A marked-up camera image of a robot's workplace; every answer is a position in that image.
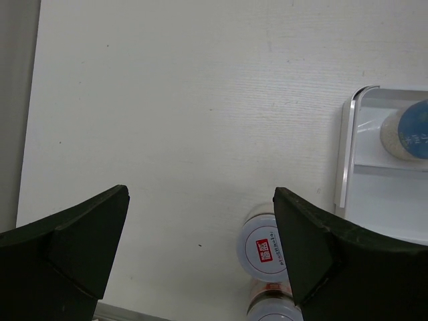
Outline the dark spice jar silver lid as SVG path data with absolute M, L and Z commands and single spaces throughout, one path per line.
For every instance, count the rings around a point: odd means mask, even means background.
M 294 303 L 290 282 L 252 280 L 246 320 L 303 321 L 301 309 Z

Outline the blue label white jar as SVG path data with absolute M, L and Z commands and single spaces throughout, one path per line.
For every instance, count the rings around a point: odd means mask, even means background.
M 427 160 L 427 100 L 401 108 L 381 126 L 381 143 L 395 158 L 404 161 Z

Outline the red label spice jar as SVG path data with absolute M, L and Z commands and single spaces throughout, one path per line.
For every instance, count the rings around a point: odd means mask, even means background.
M 237 237 L 237 258 L 254 279 L 278 283 L 288 271 L 274 214 L 274 204 L 255 206 L 244 220 Z

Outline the front aluminium rail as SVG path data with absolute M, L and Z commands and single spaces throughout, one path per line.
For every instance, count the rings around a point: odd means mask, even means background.
M 101 302 L 97 303 L 92 319 L 103 321 L 169 321 L 168 319 L 111 306 Z

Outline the white tiered organizer tray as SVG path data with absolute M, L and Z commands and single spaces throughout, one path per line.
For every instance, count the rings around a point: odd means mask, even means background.
M 381 142 L 385 119 L 425 99 L 425 86 L 368 85 L 344 102 L 335 215 L 376 233 L 427 245 L 427 162 L 396 158 Z

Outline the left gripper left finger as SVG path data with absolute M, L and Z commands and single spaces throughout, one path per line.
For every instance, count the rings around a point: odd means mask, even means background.
M 1 234 L 2 320 L 91 320 L 104 297 L 130 196 L 116 185 Z

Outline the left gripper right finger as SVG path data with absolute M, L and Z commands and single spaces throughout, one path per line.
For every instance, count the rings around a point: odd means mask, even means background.
M 305 320 L 427 319 L 426 246 L 360 227 L 284 187 L 273 202 Z

